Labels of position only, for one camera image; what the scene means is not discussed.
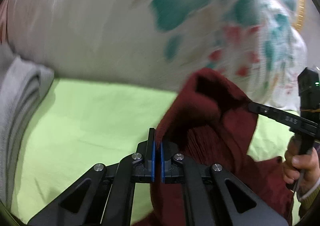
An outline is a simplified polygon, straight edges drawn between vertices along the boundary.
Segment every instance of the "maroon cloth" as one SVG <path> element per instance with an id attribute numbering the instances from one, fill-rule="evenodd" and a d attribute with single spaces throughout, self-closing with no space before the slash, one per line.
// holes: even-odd
<path id="1" fill-rule="evenodd" d="M 281 157 L 255 162 L 247 155 L 257 114 L 250 99 L 219 73 L 204 68 L 194 73 L 156 129 L 156 143 L 169 139 L 198 163 L 220 163 L 262 200 L 287 218 L 292 192 L 282 179 Z M 180 184 L 160 183 L 159 167 L 151 184 L 154 211 L 135 226 L 185 226 Z"/>

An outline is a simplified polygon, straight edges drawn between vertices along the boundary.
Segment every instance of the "silver screw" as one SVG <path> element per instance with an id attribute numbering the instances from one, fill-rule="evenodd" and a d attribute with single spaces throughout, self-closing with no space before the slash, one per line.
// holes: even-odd
<path id="1" fill-rule="evenodd" d="M 177 154 L 175 154 L 173 157 L 174 157 L 175 160 L 178 160 L 178 161 L 184 159 L 184 155 L 181 154 L 181 153 L 177 153 Z"/>
<path id="2" fill-rule="evenodd" d="M 104 168 L 104 165 L 103 165 L 103 164 L 95 164 L 94 167 L 93 167 L 93 169 L 94 169 L 95 171 L 97 171 L 97 172 L 103 170 L 103 168 Z"/>
<path id="3" fill-rule="evenodd" d="M 142 155 L 141 155 L 140 153 L 134 153 L 134 154 L 132 154 L 132 158 L 133 158 L 134 160 L 139 160 L 141 157 L 142 157 Z"/>
<path id="4" fill-rule="evenodd" d="M 222 165 L 220 164 L 213 164 L 212 169 L 215 170 L 216 172 L 220 172 L 222 170 Z"/>

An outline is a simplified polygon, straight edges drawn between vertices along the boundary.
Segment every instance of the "gray cloth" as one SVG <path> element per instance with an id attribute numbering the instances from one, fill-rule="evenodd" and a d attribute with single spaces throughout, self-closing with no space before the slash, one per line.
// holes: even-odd
<path id="1" fill-rule="evenodd" d="M 51 69 L 15 56 L 0 45 L 0 199 L 11 206 L 23 133 L 53 81 Z"/>

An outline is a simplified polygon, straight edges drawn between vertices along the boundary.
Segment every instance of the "green sheet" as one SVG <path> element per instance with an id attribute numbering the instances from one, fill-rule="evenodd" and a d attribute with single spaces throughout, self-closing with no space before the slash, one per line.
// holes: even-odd
<path id="1" fill-rule="evenodd" d="M 134 152 L 175 96 L 130 85 L 56 79 L 23 137 L 12 213 L 27 223 L 94 164 L 111 165 Z M 283 155 L 291 135 L 286 126 L 259 117 L 249 154 L 256 160 Z M 137 184 L 131 221 L 151 210 L 149 185 Z"/>

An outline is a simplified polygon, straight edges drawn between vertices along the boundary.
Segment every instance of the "hand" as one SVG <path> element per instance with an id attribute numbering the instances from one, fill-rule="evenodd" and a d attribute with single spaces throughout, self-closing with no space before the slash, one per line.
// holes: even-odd
<path id="1" fill-rule="evenodd" d="M 316 184 L 320 177 L 319 157 L 314 148 L 311 155 L 298 156 L 299 137 L 299 135 L 295 135 L 290 139 L 288 150 L 284 154 L 283 178 L 286 183 L 293 184 L 300 177 L 297 169 L 305 169 L 306 172 L 300 184 L 300 191 L 302 194 L 305 194 Z"/>

